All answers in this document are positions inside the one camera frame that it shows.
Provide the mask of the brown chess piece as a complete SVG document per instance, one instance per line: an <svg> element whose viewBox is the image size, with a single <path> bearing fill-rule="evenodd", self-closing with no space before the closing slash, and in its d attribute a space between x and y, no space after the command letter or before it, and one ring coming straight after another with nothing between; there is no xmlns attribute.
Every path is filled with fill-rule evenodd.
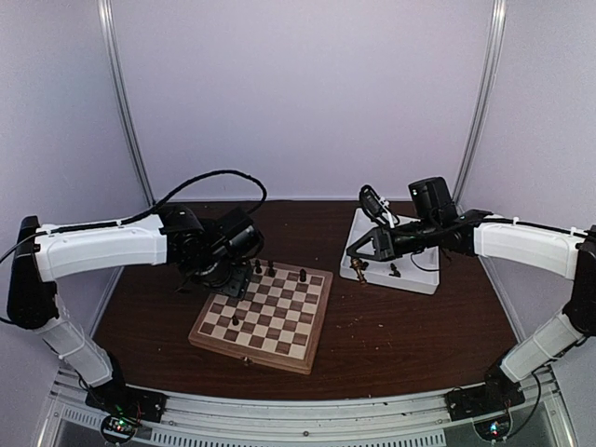
<svg viewBox="0 0 596 447"><path fill-rule="evenodd" d="M364 272L366 271L366 269L368 267L368 263L365 261L362 261L360 258L352 258L350 260L350 267L355 272L359 284L361 284L361 285L366 284L367 279L364 275Z"/></svg>

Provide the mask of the dark chess piece tray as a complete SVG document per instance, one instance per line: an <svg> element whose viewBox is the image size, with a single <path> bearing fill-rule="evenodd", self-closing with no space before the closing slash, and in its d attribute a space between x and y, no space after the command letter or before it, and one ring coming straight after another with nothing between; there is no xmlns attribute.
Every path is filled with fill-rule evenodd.
<svg viewBox="0 0 596 447"><path fill-rule="evenodd" d="M400 278L401 277L400 271L398 270L398 268L393 263L390 264L390 270L391 270L390 275L392 277L395 277L395 278Z"/></svg>

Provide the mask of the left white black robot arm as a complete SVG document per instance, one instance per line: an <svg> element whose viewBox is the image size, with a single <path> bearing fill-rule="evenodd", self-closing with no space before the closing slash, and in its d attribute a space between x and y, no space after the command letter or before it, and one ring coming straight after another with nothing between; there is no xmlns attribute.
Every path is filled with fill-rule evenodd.
<svg viewBox="0 0 596 447"><path fill-rule="evenodd" d="M251 279L251 259L263 245L261 231L241 208L202 219L173 204L142 217L63 227L29 216L7 253L12 265L3 321L38 333L92 395L113 413L125 413L133 406L133 392L117 360L59 305L58 279L128 265L172 264L183 282L241 299Z"/></svg>

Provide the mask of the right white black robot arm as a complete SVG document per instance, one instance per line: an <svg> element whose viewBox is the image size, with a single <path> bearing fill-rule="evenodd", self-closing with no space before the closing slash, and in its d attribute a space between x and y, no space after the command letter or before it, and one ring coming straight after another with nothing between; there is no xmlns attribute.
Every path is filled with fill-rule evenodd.
<svg viewBox="0 0 596 447"><path fill-rule="evenodd" d="M426 249L498 258L554 273L573 283L562 310L509 350L487 371L477 401L493 412L521 380L595 334L595 231L561 229L485 210L459 213L446 181L430 177L410 183L416 220L401 223L369 185L359 191L361 210L373 227L345 253L358 278L364 262L390 262Z"/></svg>

